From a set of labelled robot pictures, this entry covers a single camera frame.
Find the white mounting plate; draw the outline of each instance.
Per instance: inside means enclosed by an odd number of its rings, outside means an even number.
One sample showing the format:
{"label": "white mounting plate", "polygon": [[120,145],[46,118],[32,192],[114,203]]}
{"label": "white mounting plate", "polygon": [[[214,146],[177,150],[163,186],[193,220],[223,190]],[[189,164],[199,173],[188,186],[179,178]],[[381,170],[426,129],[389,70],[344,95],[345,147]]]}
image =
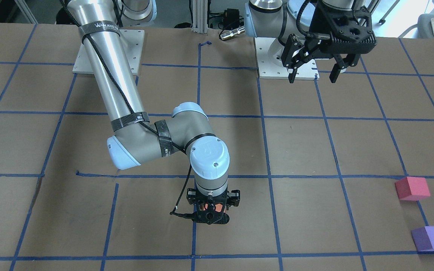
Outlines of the white mounting plate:
{"label": "white mounting plate", "polygon": [[[124,44],[128,64],[130,64],[131,73],[138,75],[145,31],[121,29],[120,32],[122,33],[122,43]],[[93,74],[92,65],[88,60],[88,55],[86,54],[83,44],[79,47],[78,55],[73,66],[73,73]]]}
{"label": "white mounting plate", "polygon": [[[273,56],[267,53],[274,40],[275,38],[255,38],[255,55],[257,56],[259,77],[264,79],[287,79],[289,75],[287,68],[276,65],[270,59]],[[319,79],[316,61],[311,60],[298,69],[296,80],[314,80],[316,76]]]}

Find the velcro strap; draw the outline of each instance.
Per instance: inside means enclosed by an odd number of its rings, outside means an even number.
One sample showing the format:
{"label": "velcro strap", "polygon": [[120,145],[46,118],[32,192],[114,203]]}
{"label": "velcro strap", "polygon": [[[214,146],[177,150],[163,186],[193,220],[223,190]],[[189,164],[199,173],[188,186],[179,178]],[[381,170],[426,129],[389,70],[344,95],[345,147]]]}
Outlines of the velcro strap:
{"label": "velcro strap", "polygon": [[115,132],[118,129],[122,129],[128,125],[132,125],[137,122],[150,122],[150,117],[146,112],[137,112],[130,115],[123,116],[119,119],[112,120],[112,128]]}
{"label": "velcro strap", "polygon": [[167,122],[165,120],[159,120],[155,122],[155,128],[158,132],[158,140],[160,141],[160,151],[162,151],[162,157],[170,156],[174,153],[172,146],[172,137],[168,130]]}
{"label": "velcro strap", "polygon": [[79,34],[81,35],[81,43],[86,38],[86,35],[89,35],[91,33],[95,32],[101,32],[101,31],[110,31],[115,32],[118,35],[120,35],[120,31],[118,26],[112,22],[112,21],[95,21],[89,24],[85,24],[83,26],[78,27]]}

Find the purple cube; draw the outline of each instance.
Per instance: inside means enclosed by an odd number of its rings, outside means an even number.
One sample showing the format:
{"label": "purple cube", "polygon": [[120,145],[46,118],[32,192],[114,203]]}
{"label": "purple cube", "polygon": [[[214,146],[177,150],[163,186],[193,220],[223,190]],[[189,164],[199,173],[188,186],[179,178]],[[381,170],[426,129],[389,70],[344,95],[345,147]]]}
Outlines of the purple cube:
{"label": "purple cube", "polygon": [[434,226],[425,226],[411,231],[418,251],[434,251]]}

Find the table surface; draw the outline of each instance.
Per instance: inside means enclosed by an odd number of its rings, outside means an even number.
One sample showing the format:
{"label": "table surface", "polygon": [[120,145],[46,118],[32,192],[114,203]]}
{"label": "table surface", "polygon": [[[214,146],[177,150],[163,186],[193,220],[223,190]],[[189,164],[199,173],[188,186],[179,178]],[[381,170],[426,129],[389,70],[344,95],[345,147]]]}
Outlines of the table surface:
{"label": "table surface", "polygon": [[[337,83],[320,60],[289,84],[258,78],[252,38],[144,30],[152,122],[199,103],[240,206],[224,226],[169,216],[188,159],[115,169],[95,79],[72,73],[77,28],[0,24],[0,270],[434,270],[411,237],[434,226],[434,40],[379,38]],[[431,197],[400,202],[406,175]]]}

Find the red block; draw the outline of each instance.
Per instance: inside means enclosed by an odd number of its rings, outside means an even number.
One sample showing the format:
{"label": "red block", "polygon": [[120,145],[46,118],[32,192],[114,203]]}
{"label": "red block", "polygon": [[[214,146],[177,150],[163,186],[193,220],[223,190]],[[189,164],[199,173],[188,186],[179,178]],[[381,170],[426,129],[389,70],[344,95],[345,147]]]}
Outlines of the red block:
{"label": "red block", "polygon": [[394,184],[398,198],[402,201],[419,201],[430,196],[425,178],[404,177]]}

